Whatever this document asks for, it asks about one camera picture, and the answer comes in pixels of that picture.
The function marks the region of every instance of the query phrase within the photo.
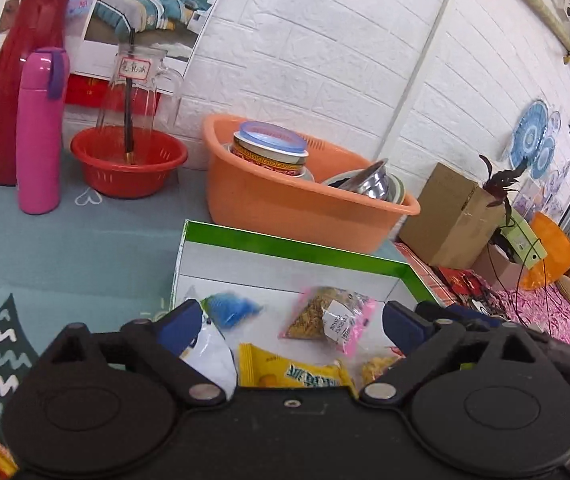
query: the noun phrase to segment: stainless steel bowl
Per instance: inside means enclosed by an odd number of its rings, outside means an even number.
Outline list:
[[[346,180],[339,186],[339,189],[359,193],[377,200],[387,200],[389,181],[385,172],[386,164],[386,158],[375,162],[369,168],[365,168]]]

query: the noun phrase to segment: orange bag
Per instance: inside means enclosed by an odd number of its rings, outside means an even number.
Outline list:
[[[570,269],[570,239],[561,228],[540,212],[534,213],[530,227],[540,238],[548,256],[521,278],[519,286],[525,290],[554,283]]]

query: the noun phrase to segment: red thermos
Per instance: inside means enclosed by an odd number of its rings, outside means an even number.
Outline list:
[[[63,47],[69,0],[20,0],[0,49],[0,186],[16,185],[16,115],[20,76],[37,48]]]

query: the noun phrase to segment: pink floral fabric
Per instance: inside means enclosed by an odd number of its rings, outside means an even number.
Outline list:
[[[518,293],[514,290],[495,292],[503,300],[510,320],[526,325],[534,322],[552,337],[570,344],[570,304],[555,284],[537,290],[519,290]]]

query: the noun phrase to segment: blue and white plate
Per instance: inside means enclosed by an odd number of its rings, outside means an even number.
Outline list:
[[[532,164],[532,178],[538,179],[545,175],[546,171],[554,158],[554,150],[556,149],[556,141],[554,137],[545,137],[540,146],[539,154]]]
[[[543,200],[556,195],[563,181],[559,170],[550,171],[543,181]]]
[[[556,137],[558,131],[561,129],[561,112],[554,110],[548,119],[548,135]]]
[[[533,163],[547,129],[548,107],[543,101],[534,101],[514,132],[514,142],[510,150],[510,162],[514,168],[523,158],[527,158],[530,165]]]

